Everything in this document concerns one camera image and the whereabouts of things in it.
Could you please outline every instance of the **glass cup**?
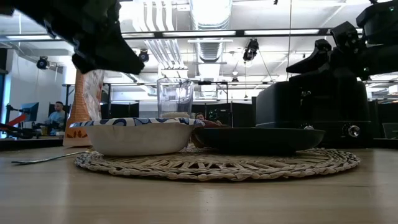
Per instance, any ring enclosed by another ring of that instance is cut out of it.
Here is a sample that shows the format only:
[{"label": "glass cup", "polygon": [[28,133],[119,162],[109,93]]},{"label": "glass cup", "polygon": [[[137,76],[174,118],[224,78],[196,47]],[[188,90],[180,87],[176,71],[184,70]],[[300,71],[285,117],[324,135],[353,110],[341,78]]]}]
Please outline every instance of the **glass cup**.
[{"label": "glass cup", "polygon": [[161,78],[157,81],[157,112],[160,118],[189,118],[193,101],[193,81]]},{"label": "glass cup", "polygon": [[49,128],[48,128],[48,127],[42,126],[42,127],[41,127],[41,130],[42,130],[42,135],[43,135],[43,136],[48,135],[48,133],[49,133]]}]

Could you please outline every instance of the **utensil handle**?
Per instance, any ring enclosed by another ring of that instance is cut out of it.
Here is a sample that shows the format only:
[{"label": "utensil handle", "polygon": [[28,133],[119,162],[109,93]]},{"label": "utensil handle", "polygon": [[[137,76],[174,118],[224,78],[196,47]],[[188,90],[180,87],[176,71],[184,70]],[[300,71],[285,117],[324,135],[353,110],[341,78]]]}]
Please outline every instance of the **utensil handle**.
[{"label": "utensil handle", "polygon": [[41,163],[41,162],[47,162],[47,161],[51,161],[51,160],[55,160],[55,159],[59,159],[59,158],[67,157],[67,156],[73,156],[73,155],[77,155],[77,154],[83,154],[83,153],[87,153],[87,152],[88,151],[74,152],[74,153],[69,153],[69,154],[62,155],[62,156],[51,157],[51,158],[48,158],[48,159],[42,159],[42,160],[37,160],[37,161],[11,161],[11,163],[13,163],[15,165],[38,164],[38,163]]}]

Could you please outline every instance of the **table surface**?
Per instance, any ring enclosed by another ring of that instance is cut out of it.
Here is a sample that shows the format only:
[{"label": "table surface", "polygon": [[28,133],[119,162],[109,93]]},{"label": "table surface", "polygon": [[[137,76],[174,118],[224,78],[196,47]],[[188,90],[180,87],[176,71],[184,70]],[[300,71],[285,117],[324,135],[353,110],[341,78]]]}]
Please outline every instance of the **table surface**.
[{"label": "table surface", "polygon": [[77,151],[0,152],[0,223],[398,223],[396,150],[350,149],[362,159],[353,170],[267,182],[114,177],[75,157],[11,164]]}]

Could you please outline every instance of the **round wicker mat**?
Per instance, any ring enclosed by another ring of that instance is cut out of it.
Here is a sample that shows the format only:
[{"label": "round wicker mat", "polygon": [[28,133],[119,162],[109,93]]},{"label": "round wicker mat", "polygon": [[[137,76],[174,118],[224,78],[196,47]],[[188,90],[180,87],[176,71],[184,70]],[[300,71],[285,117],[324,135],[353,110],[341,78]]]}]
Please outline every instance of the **round wicker mat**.
[{"label": "round wicker mat", "polygon": [[76,158],[79,167],[112,175],[166,177],[172,180],[276,179],[334,174],[356,167],[359,158],[335,149],[309,149],[292,157],[236,156],[212,149],[184,149],[174,154],[107,157],[98,152]]}]

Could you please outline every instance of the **black tray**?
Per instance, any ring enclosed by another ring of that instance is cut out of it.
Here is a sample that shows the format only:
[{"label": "black tray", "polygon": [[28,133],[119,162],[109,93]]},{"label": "black tray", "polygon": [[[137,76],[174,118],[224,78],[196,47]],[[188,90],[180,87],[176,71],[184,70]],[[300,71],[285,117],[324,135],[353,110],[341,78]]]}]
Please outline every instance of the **black tray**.
[{"label": "black tray", "polygon": [[288,128],[201,128],[197,139],[228,152],[291,154],[320,144],[325,131]]}]

